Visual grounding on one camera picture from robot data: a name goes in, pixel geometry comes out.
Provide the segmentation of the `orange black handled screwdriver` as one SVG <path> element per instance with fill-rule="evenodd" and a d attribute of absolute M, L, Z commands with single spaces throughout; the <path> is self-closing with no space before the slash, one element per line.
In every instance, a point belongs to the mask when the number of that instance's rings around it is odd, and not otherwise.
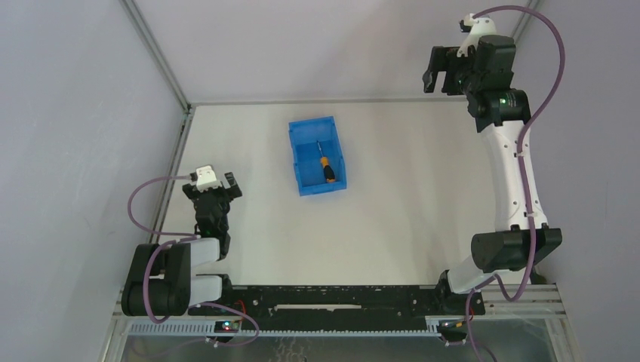
<path fill-rule="evenodd" d="M 336 182 L 336 176 L 335 176 L 335 172 L 334 172 L 332 166 L 330 165 L 329 159 L 325 155 L 321 143 L 319 141 L 317 141 L 316 145 L 318 147 L 318 151 L 319 151 L 320 156 L 321 156 L 320 157 L 320 162 L 321 162 L 321 165 L 322 165 L 322 171 L 323 171 L 323 176 L 325 178 L 325 181 L 327 183 L 335 183 Z"/>

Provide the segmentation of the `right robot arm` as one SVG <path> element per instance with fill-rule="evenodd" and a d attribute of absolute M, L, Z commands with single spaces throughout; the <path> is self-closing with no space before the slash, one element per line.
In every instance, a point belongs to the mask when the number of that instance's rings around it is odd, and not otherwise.
<path fill-rule="evenodd" d="M 467 55 L 460 47 L 435 46 L 423 74 L 424 91 L 435 90 L 444 73 L 442 93 L 463 95 L 476 131 L 490 157 L 495 194 L 495 230 L 476 234 L 471 255 L 445 272 L 451 293 L 478 290 L 511 272 L 533 267 L 562 242 L 562 232 L 549 227 L 537 196 L 529 155 L 532 115 L 528 95 L 512 86 L 516 46 L 503 35 L 483 35 Z"/>

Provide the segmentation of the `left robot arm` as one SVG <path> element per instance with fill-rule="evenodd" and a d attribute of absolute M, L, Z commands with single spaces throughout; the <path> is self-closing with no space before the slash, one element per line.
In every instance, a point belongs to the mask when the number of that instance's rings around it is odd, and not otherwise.
<path fill-rule="evenodd" d="M 231 244 L 230 204 L 242 196 L 233 173 L 220 180 L 204 166 L 182 176 L 185 196 L 195 211 L 192 232 L 171 232 L 163 244 L 140 244 L 122 291 L 122 312 L 160 324 L 189 307 L 215 302 L 230 285 L 226 275 L 198 275 L 195 268 L 226 258 Z"/>

